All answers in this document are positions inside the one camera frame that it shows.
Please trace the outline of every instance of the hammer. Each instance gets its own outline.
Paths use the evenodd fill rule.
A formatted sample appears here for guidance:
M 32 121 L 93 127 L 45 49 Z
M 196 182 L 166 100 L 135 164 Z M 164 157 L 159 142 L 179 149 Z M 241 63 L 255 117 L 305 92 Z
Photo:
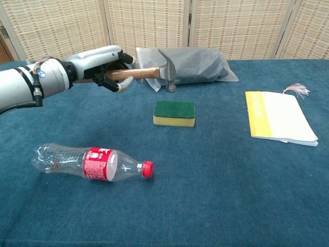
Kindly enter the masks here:
M 165 58 L 165 65 L 152 68 L 115 69 L 107 71 L 105 75 L 114 81 L 124 80 L 129 76 L 135 79 L 161 78 L 167 81 L 167 91 L 173 93 L 176 91 L 176 85 L 174 83 L 176 79 L 175 65 L 162 50 L 158 49 L 158 51 Z

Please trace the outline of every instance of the red bottle cap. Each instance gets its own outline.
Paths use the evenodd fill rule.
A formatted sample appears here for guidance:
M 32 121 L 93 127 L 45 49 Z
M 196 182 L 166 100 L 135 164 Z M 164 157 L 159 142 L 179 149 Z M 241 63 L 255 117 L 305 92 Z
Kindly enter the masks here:
M 153 174 L 153 162 L 152 161 L 144 161 L 142 167 L 142 176 L 144 178 L 150 178 Z

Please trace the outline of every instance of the notebook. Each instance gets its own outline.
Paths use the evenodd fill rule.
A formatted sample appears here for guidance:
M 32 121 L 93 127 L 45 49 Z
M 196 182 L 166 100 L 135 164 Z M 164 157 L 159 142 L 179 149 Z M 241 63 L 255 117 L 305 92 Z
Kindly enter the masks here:
M 295 96 L 272 92 L 246 92 L 252 137 L 317 146 Z

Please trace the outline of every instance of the plastic bag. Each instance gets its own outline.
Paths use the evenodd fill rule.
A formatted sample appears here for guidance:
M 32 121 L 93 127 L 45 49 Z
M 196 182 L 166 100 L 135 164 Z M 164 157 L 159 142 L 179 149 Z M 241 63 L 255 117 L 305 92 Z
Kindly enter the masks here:
M 150 68 L 166 63 L 157 48 L 137 47 L 140 68 Z M 173 61 L 176 68 L 175 84 L 211 81 L 238 81 L 224 55 L 214 48 L 180 47 L 161 49 Z M 167 85 L 164 79 L 146 79 L 149 85 L 158 91 Z

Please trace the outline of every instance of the wooden hammer handle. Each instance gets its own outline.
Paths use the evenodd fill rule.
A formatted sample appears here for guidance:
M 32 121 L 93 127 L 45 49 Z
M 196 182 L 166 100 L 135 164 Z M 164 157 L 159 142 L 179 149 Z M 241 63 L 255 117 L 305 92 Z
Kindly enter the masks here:
M 116 69 L 107 71 L 105 75 L 114 81 L 124 80 L 129 76 L 135 79 L 160 78 L 160 68 Z

